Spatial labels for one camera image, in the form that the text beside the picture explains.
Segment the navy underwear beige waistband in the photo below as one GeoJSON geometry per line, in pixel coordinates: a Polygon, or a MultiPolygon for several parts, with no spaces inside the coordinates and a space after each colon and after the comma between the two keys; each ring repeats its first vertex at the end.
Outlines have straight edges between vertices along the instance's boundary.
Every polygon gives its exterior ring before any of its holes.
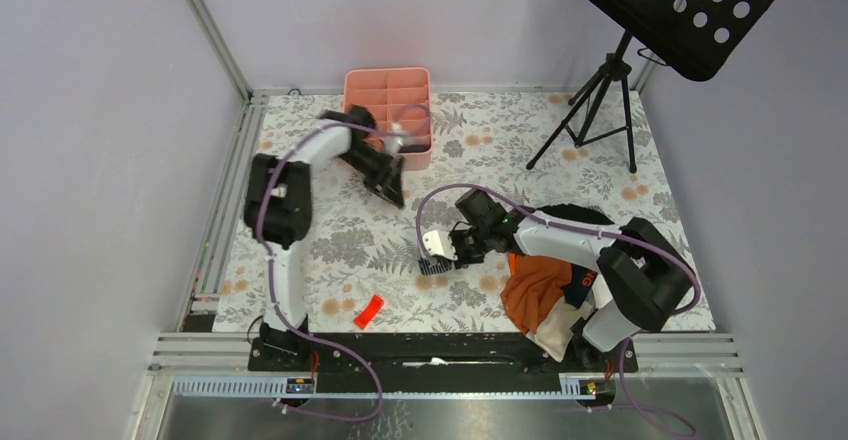
{"type": "Polygon", "coordinates": [[[424,154],[431,150],[431,145],[404,145],[398,149],[399,154],[403,155],[412,155],[412,154],[424,154]]]}

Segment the striped navy garment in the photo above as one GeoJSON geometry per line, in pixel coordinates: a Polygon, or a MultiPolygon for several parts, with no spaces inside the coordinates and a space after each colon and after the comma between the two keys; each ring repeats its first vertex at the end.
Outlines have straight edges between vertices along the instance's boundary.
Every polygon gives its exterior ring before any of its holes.
{"type": "Polygon", "coordinates": [[[424,276],[441,275],[456,269],[453,260],[443,257],[420,258],[418,260],[419,271],[424,276]]]}

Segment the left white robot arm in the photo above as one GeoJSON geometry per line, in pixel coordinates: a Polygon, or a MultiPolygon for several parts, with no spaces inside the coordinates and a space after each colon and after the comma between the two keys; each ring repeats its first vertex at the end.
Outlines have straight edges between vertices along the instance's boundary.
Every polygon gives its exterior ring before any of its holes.
{"type": "Polygon", "coordinates": [[[361,175],[367,191],[396,208],[405,205],[405,160],[368,142],[378,132],[363,106],[326,110],[315,129],[284,156],[252,159],[243,221],[266,251],[268,300],[259,338],[285,370],[301,369],[310,357],[303,257],[313,220],[314,173],[341,159],[361,175]]]}

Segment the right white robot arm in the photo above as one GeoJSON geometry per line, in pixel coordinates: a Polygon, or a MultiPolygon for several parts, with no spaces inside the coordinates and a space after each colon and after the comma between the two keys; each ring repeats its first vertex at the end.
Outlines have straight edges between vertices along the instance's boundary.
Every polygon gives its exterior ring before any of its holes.
{"type": "Polygon", "coordinates": [[[694,270],[648,220],[625,225],[589,220],[588,210],[560,206],[557,213],[521,206],[486,187],[461,183],[455,206],[467,226],[457,230],[415,228],[424,273],[480,263],[491,251],[549,257],[598,273],[609,301],[595,309],[573,346],[575,362],[597,372],[613,349],[642,331],[660,332],[670,317],[692,309],[701,298],[694,270]]]}

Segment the pink divided organizer tray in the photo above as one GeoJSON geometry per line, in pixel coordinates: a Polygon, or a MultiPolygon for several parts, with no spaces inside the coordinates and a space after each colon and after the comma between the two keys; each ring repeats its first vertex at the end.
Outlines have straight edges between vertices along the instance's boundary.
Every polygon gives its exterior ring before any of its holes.
{"type": "MultiPolygon", "coordinates": [[[[430,144],[427,153],[400,154],[408,171],[429,167],[434,144],[429,70],[424,67],[352,70],[345,76],[343,108],[352,106],[366,108],[380,131],[388,131],[391,122],[399,122],[414,135],[406,145],[430,144]]],[[[369,142],[384,150],[383,137],[373,136],[369,142]]]]}

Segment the black garment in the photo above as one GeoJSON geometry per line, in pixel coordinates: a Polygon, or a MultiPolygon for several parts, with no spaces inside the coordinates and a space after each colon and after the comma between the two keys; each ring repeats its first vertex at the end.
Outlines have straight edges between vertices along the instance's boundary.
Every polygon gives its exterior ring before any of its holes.
{"type": "Polygon", "coordinates": [[[614,222],[602,211],[571,203],[546,205],[541,208],[533,209],[532,213],[536,217],[543,218],[546,222],[569,221],[603,226],[614,224],[614,222]]]}

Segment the floral table mat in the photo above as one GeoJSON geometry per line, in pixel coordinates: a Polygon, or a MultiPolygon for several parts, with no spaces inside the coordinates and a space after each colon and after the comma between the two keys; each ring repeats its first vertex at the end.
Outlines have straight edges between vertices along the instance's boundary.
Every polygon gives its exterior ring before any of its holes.
{"type": "Polygon", "coordinates": [[[526,206],[573,203],[617,223],[651,221],[683,255],[691,250],[637,93],[608,93],[593,122],[602,140],[575,147],[562,135],[545,139],[568,112],[564,93],[437,93],[430,165],[403,177],[405,205],[367,192],[360,177],[336,162],[313,183],[313,223],[304,261],[309,326],[351,332],[374,296],[383,308],[372,332],[510,332],[500,293],[506,258],[440,276],[419,272],[417,227],[450,228],[467,183],[526,206]]]}

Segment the navy garment orange lettering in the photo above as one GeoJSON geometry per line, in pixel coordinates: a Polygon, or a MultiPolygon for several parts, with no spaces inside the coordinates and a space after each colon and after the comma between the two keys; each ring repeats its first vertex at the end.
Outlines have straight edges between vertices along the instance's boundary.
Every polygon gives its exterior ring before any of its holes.
{"type": "Polygon", "coordinates": [[[581,307],[592,290],[597,272],[572,264],[569,282],[562,287],[565,302],[575,308],[581,307]]]}

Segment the white cream garment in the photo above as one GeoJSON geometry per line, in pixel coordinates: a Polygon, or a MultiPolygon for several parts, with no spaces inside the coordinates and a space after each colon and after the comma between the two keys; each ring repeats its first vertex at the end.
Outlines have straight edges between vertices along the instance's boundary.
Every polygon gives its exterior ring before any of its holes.
{"type": "Polygon", "coordinates": [[[603,307],[611,300],[612,294],[606,280],[600,276],[580,307],[574,307],[564,300],[558,301],[536,331],[528,331],[525,337],[539,346],[548,357],[561,362],[568,345],[576,336],[572,328],[580,320],[588,320],[598,306],[603,307]]]}

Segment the small red plastic piece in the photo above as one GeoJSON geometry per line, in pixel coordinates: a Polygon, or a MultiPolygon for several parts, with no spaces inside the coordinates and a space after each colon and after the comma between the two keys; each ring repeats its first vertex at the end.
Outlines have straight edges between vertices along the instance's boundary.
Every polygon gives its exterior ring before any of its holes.
{"type": "Polygon", "coordinates": [[[385,302],[381,296],[373,295],[368,305],[353,319],[353,323],[361,330],[366,329],[383,308],[384,304],[385,302]]]}

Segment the black music stand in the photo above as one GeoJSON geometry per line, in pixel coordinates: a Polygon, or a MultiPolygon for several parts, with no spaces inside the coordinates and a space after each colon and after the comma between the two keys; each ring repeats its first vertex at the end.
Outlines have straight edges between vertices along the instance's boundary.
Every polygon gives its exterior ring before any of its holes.
{"type": "Polygon", "coordinates": [[[615,51],[569,100],[569,113],[534,157],[536,163],[562,133],[575,146],[593,143],[588,132],[610,85],[620,84],[629,95],[630,66],[624,55],[637,39],[651,51],[655,62],[682,77],[705,82],[724,66],[733,50],[752,30],[775,0],[588,0],[624,30],[615,51]]]}

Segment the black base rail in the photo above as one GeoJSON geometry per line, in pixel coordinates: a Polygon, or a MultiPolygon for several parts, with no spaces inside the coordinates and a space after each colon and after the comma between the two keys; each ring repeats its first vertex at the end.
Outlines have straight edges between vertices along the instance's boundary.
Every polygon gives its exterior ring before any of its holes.
{"type": "Polygon", "coordinates": [[[634,349],[599,353],[582,341],[554,359],[519,333],[320,333],[316,342],[286,334],[280,346],[257,336],[251,372],[303,373],[320,393],[536,394],[561,378],[635,373],[634,349]]]}

